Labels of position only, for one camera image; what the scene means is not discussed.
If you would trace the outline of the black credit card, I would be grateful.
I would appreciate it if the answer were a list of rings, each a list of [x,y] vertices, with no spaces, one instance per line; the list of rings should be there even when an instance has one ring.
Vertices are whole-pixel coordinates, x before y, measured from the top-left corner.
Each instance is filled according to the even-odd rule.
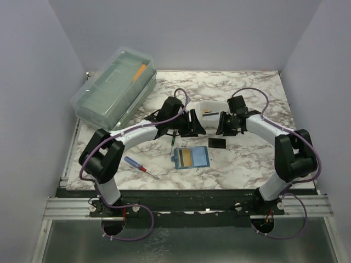
[[[226,142],[225,139],[209,138],[208,139],[208,147],[209,148],[226,149],[227,148],[227,142]]]

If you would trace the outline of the white plastic card tray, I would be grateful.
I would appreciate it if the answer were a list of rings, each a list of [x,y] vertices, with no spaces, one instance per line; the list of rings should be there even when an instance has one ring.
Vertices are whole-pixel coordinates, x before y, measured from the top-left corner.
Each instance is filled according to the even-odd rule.
[[[230,111],[226,102],[203,100],[195,105],[195,112],[203,128],[218,128],[220,114]]]

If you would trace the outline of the blue leather card holder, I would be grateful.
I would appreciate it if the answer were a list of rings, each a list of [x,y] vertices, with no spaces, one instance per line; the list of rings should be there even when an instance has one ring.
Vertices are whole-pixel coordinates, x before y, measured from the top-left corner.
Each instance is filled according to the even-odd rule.
[[[179,150],[183,148],[175,148],[171,161],[174,162],[175,168],[178,169],[192,169],[203,168],[210,166],[210,159],[208,156],[208,149],[206,146],[188,147],[191,151],[191,159],[193,165],[191,167],[180,167],[179,163]]]

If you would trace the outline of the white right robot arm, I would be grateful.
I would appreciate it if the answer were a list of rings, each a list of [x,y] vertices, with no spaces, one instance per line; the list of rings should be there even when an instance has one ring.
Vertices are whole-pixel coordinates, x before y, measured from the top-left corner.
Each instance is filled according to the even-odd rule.
[[[287,191],[297,179],[304,178],[320,168],[310,134],[305,129],[284,128],[256,110],[250,111],[243,96],[227,100],[229,113],[221,112],[217,135],[235,136],[253,133],[274,146],[274,173],[257,188],[252,201],[253,210],[260,215],[272,208],[272,201]]]

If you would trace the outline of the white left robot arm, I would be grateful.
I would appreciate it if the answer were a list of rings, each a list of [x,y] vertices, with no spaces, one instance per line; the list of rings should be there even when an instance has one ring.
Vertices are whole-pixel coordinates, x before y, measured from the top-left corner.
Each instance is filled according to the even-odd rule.
[[[145,117],[141,122],[115,133],[98,129],[93,134],[79,158],[80,178],[83,172],[89,175],[88,181],[101,196],[103,211],[109,216],[121,212],[121,193],[114,176],[117,173],[124,151],[144,142],[156,140],[169,130],[178,131],[181,137],[197,137],[206,131],[200,124],[194,109],[187,111],[185,105],[170,96],[162,107]]]

